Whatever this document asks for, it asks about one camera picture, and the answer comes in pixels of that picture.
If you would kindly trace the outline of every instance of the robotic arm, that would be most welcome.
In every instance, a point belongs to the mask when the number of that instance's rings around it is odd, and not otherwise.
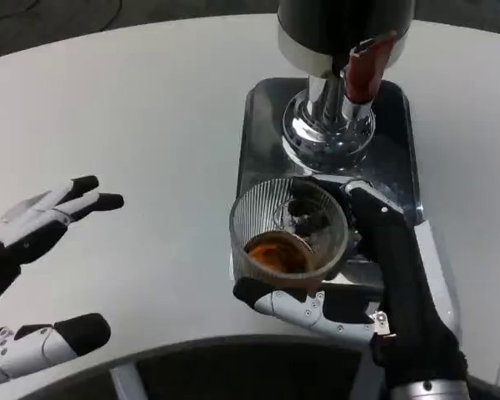
[[[21,265],[46,254],[71,223],[93,211],[124,205],[118,194],[93,192],[94,176],[73,179],[52,191],[24,200],[0,222],[0,296],[20,275]],[[81,357],[103,346],[111,336],[100,314],[54,324],[0,328],[0,383]]]
[[[395,400],[468,399],[467,363],[453,331],[453,309],[428,222],[408,226],[403,210],[364,181],[342,187],[365,253],[384,281],[378,309],[371,293],[322,285],[315,297],[244,278],[234,295],[254,310],[354,346],[370,343]]]

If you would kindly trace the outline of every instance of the white table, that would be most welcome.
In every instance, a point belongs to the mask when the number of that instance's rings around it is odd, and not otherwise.
[[[277,50],[273,15],[131,27],[0,58],[0,215],[91,173],[127,201],[72,227],[0,300],[0,326],[100,312],[111,341],[0,387],[0,399],[170,343],[302,333],[233,299],[228,279],[244,100],[281,76],[302,74]],[[415,22],[386,78],[411,101],[471,374],[500,383],[500,36]]]

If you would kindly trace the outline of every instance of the red lever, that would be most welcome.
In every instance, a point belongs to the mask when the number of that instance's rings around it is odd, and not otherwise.
[[[352,103],[369,103],[376,97],[397,36],[392,31],[362,42],[352,50],[346,79],[347,97]]]

